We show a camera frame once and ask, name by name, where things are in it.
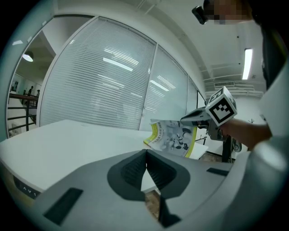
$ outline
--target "window blinds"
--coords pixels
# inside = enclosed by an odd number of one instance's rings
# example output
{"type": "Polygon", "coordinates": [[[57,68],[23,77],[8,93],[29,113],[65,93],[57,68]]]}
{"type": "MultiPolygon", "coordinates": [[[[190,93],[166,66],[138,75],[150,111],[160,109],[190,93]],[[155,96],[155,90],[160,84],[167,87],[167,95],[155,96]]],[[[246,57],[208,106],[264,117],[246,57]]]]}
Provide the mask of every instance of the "window blinds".
{"type": "Polygon", "coordinates": [[[186,114],[187,74],[160,46],[145,96],[140,130],[151,131],[150,119],[180,120],[186,114]]]}
{"type": "Polygon", "coordinates": [[[138,129],[155,44],[96,19],[65,47],[49,75],[40,126],[60,120],[138,129]]]}
{"type": "Polygon", "coordinates": [[[191,78],[188,78],[188,100],[186,104],[186,114],[197,108],[197,89],[195,88],[191,78]]]}

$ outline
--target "air conditioning vent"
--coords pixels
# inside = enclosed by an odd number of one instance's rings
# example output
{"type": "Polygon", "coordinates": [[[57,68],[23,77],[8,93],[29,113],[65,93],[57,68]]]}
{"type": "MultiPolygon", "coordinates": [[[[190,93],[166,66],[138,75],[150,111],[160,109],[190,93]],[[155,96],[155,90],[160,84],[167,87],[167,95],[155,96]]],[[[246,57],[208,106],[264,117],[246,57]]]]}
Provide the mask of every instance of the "air conditioning vent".
{"type": "Polygon", "coordinates": [[[225,87],[234,87],[235,86],[235,82],[234,81],[230,81],[230,82],[221,82],[221,83],[214,83],[215,88],[221,88],[223,86],[225,87]]]}

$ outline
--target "black camera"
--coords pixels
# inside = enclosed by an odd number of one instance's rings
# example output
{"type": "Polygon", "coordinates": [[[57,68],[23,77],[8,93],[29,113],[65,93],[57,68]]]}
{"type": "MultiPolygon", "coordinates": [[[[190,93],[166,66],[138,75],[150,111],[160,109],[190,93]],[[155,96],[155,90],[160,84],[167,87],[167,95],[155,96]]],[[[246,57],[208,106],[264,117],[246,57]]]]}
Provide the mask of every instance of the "black camera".
{"type": "Polygon", "coordinates": [[[195,15],[195,17],[198,19],[200,24],[204,25],[208,21],[208,18],[206,17],[205,12],[201,6],[197,6],[191,11],[195,15]]]}

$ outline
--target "ceiling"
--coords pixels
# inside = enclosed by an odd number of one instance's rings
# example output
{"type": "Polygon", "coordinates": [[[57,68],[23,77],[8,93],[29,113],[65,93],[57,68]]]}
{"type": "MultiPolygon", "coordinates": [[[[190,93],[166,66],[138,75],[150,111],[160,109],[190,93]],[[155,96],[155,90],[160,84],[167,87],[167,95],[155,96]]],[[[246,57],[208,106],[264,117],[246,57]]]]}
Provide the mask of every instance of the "ceiling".
{"type": "Polygon", "coordinates": [[[180,39],[202,73],[207,97],[215,91],[214,83],[224,81],[239,81],[234,89],[245,89],[250,95],[262,96],[265,92],[261,67],[262,35],[260,27],[253,21],[237,25],[217,25],[208,21],[201,25],[191,10],[202,5],[203,0],[121,1],[155,17],[180,39]],[[242,81],[246,48],[253,48],[253,59],[249,78],[242,81]]]}
{"type": "Polygon", "coordinates": [[[41,33],[34,38],[27,50],[33,53],[33,62],[22,58],[16,73],[37,83],[38,79],[44,79],[54,54],[47,48],[41,33]]]}

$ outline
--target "paper booklet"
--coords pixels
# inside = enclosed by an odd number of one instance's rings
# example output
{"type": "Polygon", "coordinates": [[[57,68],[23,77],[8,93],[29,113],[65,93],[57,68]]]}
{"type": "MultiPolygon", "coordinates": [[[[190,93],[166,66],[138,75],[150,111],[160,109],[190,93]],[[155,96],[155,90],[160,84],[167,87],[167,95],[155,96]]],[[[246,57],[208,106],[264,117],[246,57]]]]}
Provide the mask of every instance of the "paper booklet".
{"type": "Polygon", "coordinates": [[[194,148],[197,128],[183,126],[175,120],[150,120],[153,134],[144,140],[154,150],[190,157],[194,148]]]}

